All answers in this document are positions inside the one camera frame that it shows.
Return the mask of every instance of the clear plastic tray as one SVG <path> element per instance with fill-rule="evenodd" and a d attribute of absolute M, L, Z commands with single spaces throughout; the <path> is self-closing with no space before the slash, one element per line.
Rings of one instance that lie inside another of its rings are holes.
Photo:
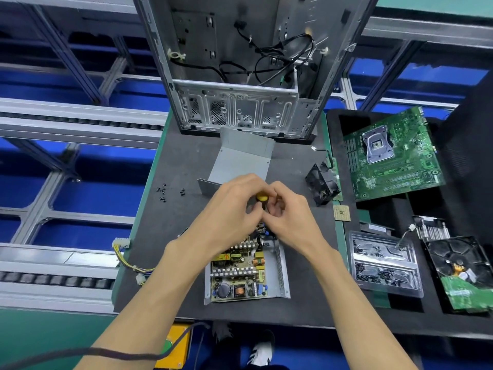
<path fill-rule="evenodd" d="M 353 277 L 365 290 L 416 298 L 423 290 L 416 254 L 410 240 L 349 231 Z"/>

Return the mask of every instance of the forearm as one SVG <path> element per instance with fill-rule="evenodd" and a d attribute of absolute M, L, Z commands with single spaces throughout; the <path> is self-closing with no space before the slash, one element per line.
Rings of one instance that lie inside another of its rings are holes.
<path fill-rule="evenodd" d="M 93 344 L 93 347 L 126 353 L 160 353 L 182 301 L 196 278 L 176 257 L 170 243 L 156 270 L 128 305 Z M 145 370 L 153 361 L 120 361 L 103 357 L 84 357 L 75 370 Z"/>
<path fill-rule="evenodd" d="M 329 244 L 310 258 L 352 370 L 416 369 Z"/>

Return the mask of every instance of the white sneaker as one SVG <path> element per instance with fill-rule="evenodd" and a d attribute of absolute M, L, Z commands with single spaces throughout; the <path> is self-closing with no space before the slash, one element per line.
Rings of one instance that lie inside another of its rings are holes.
<path fill-rule="evenodd" d="M 213 321 L 213 335 L 216 338 L 216 342 L 220 342 L 221 340 L 227 337 L 233 337 L 233 333 L 231 332 L 231 327 L 229 326 L 229 322 L 225 321 Z"/>
<path fill-rule="evenodd" d="M 261 334 L 260 342 L 258 342 L 250 354 L 250 359 L 247 364 L 256 366 L 268 366 L 274 355 L 274 334 L 270 330 L 264 330 Z"/>

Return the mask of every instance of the hand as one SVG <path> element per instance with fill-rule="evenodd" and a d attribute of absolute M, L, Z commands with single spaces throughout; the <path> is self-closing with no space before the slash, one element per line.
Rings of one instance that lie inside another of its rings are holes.
<path fill-rule="evenodd" d="M 269 197 L 269 212 L 263 213 L 265 224 L 282 242 L 313 263 L 330 246 L 311 214 L 307 199 L 294 193 L 280 181 L 275 181 L 271 187 L 276 195 Z"/>
<path fill-rule="evenodd" d="M 219 187 L 188 230 L 178 238 L 180 247 L 188 247 L 203 266 L 216 255 L 243 241 L 262 219 L 262 204 L 257 202 L 247 214 L 247 202 L 264 191 L 275 196 L 273 187 L 255 174 L 239 176 Z"/>

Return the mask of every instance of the right hand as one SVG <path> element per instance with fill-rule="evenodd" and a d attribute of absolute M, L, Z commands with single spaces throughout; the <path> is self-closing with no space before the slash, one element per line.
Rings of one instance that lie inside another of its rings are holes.
<path fill-rule="evenodd" d="M 294 193 L 280 181 L 275 181 L 271 187 L 277 197 L 269 197 L 269 212 L 265 211 L 262 217 L 268 228 L 311 262 L 326 249 L 331 249 L 311 214 L 305 196 Z"/>

